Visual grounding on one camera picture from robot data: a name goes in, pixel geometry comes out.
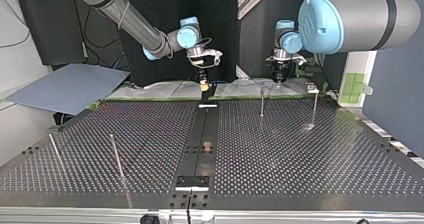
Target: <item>light blue robot joint cap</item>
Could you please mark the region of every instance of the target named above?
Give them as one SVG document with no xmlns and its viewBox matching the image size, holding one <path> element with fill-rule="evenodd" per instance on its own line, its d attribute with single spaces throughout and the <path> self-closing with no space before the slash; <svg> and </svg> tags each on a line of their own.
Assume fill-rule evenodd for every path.
<svg viewBox="0 0 424 224">
<path fill-rule="evenodd" d="M 277 24 L 275 24 L 275 30 L 278 29 L 294 29 L 294 21 L 291 20 L 279 20 Z"/>
<path fill-rule="evenodd" d="M 306 0 L 300 7 L 299 34 L 312 53 L 334 54 L 343 46 L 343 20 L 329 0 Z"/>
<path fill-rule="evenodd" d="M 177 34 L 178 44 L 185 49 L 194 47 L 199 42 L 199 38 L 199 31 L 192 26 L 182 27 Z"/>
<path fill-rule="evenodd" d="M 144 52 L 144 55 L 146 55 L 147 59 L 149 59 L 150 61 L 156 61 L 156 60 L 160 59 L 160 58 L 153 56 L 148 50 L 146 50 L 144 48 L 143 48 L 143 52 Z"/>
<path fill-rule="evenodd" d="M 288 32 L 280 39 L 280 46 L 290 54 L 296 54 L 302 50 L 302 41 L 300 35 L 296 32 Z"/>
<path fill-rule="evenodd" d="M 192 25 L 192 24 L 199 24 L 199 20 L 197 20 L 197 17 L 188 17 L 180 20 L 180 25 L 186 26 L 186 25 Z"/>
</svg>

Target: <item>white panel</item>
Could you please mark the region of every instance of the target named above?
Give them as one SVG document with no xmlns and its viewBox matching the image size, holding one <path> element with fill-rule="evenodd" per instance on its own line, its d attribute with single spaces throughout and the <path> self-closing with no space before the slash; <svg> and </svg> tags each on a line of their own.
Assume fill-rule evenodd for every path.
<svg viewBox="0 0 424 224">
<path fill-rule="evenodd" d="M 22 18 L 18 2 L 7 1 Z M 3 9 L 2 13 L 0 32 L 5 31 L 11 39 L 26 37 L 28 29 L 22 27 L 15 14 L 11 13 L 10 9 Z M 0 166 L 43 138 L 47 129 L 54 125 L 51 112 L 1 100 L 14 90 L 46 74 L 47 68 L 42 65 L 32 38 L 14 47 L 0 48 Z"/>
<path fill-rule="evenodd" d="M 22 18 L 17 1 L 7 1 Z M 0 16 L 0 20 L 8 23 L 17 21 L 14 15 Z M 22 28 L 21 32 L 22 35 L 26 35 L 27 29 Z M 48 74 L 47 68 L 41 63 L 32 38 L 14 47 L 0 48 L 0 68 L 0 93 L 28 84 Z"/>
<path fill-rule="evenodd" d="M 52 115 L 13 103 L 0 104 L 0 166 L 45 137 L 54 125 Z"/>
</svg>

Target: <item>metal rod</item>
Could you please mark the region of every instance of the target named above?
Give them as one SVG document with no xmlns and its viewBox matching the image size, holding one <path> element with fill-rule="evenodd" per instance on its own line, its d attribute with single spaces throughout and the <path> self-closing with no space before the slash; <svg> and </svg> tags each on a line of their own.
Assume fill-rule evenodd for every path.
<svg viewBox="0 0 424 224">
<path fill-rule="evenodd" d="M 265 109 L 265 91 L 264 87 L 261 88 L 261 117 L 264 116 Z"/>
<path fill-rule="evenodd" d="M 316 93 L 316 94 L 315 94 L 314 113 L 315 113 L 315 111 L 317 110 L 317 104 L 318 104 L 318 94 L 319 94 L 319 93 Z"/>
<path fill-rule="evenodd" d="M 116 163 L 118 164 L 119 173 L 121 174 L 122 178 L 125 178 L 124 171 L 122 170 L 121 159 L 119 158 L 118 148 L 116 147 L 116 143 L 115 143 L 115 137 L 113 136 L 113 134 L 110 134 L 109 136 L 110 136 L 110 142 L 112 143 L 113 151 L 115 152 L 115 159 L 116 159 Z"/>
<path fill-rule="evenodd" d="M 49 134 L 49 137 L 50 137 L 50 141 L 51 141 L 51 143 L 53 145 L 54 151 L 56 152 L 56 155 L 60 155 L 59 149 L 57 149 L 56 142 L 55 142 L 55 140 L 53 138 L 53 135 L 52 134 Z"/>
</svg>

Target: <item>black backdrop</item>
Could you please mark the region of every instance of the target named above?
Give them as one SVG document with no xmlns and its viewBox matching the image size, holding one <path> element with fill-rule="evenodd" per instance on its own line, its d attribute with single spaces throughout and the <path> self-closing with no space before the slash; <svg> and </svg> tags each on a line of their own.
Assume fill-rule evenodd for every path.
<svg viewBox="0 0 424 224">
<path fill-rule="evenodd" d="M 236 78 L 239 51 L 237 0 L 131 0 L 137 10 L 155 27 L 165 33 L 180 27 L 180 19 L 197 16 L 203 37 L 211 37 L 209 48 L 224 53 L 221 65 L 210 69 L 210 79 L 232 82 Z M 130 64 L 132 80 L 138 86 L 159 81 L 195 80 L 194 68 L 185 51 L 173 59 L 151 62 L 142 46 L 126 32 L 120 32 L 122 45 Z"/>
</svg>

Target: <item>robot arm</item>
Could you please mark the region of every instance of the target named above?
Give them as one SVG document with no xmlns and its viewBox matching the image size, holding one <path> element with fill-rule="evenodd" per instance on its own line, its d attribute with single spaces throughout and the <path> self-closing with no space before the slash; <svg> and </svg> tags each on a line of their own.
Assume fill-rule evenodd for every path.
<svg viewBox="0 0 424 224">
<path fill-rule="evenodd" d="M 118 28 L 124 29 L 143 45 L 144 54 L 151 61 L 165 56 L 172 58 L 174 52 L 186 49 L 188 59 L 197 70 L 202 91 L 209 90 L 206 69 L 219 65 L 222 53 L 206 48 L 208 43 L 203 42 L 196 17 L 182 19 L 180 29 L 164 34 L 153 27 L 128 0 L 84 1 L 102 10 L 118 24 Z M 208 56 L 214 57 L 212 64 L 206 62 Z"/>
<path fill-rule="evenodd" d="M 414 0 L 306 0 L 298 32 L 293 21 L 277 22 L 273 55 L 267 61 L 274 80 L 281 83 L 293 61 L 304 63 L 297 54 L 302 47 L 317 54 L 386 49 L 408 40 L 420 20 Z"/>
</svg>

